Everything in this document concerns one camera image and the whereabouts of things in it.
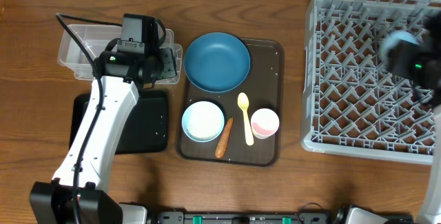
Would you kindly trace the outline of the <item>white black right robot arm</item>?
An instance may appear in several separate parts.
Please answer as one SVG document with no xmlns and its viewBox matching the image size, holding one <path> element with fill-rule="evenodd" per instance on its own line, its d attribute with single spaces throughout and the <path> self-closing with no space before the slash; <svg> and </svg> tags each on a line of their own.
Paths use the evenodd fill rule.
<svg viewBox="0 0 441 224">
<path fill-rule="evenodd" d="M 435 152 L 416 222 L 436 224 L 440 222 L 440 14 L 431 17 L 424 29 L 429 34 L 422 43 L 406 31 L 392 32 L 380 47 L 380 58 L 388 72 L 433 91 L 426 104 L 434 109 Z"/>
</svg>

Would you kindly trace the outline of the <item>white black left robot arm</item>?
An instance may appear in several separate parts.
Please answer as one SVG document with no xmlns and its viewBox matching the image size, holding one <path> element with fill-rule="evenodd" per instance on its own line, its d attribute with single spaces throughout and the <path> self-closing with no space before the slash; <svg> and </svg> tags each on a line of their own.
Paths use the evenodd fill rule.
<svg viewBox="0 0 441 224">
<path fill-rule="evenodd" d="M 145 84 L 172 78 L 176 52 L 107 48 L 94 60 L 90 100 L 68 155 L 49 183 L 35 182 L 30 204 L 38 223 L 150 223 L 146 207 L 107 193 L 121 136 Z"/>
</svg>

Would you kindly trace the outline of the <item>light blue plastic cup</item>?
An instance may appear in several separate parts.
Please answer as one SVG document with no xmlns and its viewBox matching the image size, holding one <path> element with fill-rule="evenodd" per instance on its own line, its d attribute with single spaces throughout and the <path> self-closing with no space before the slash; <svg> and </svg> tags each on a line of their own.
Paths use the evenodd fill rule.
<svg viewBox="0 0 441 224">
<path fill-rule="evenodd" d="M 399 42 L 406 41 L 418 45 L 417 39 L 406 31 L 392 32 L 383 42 L 379 49 L 379 58 L 385 61 L 389 51 L 396 47 Z"/>
</svg>

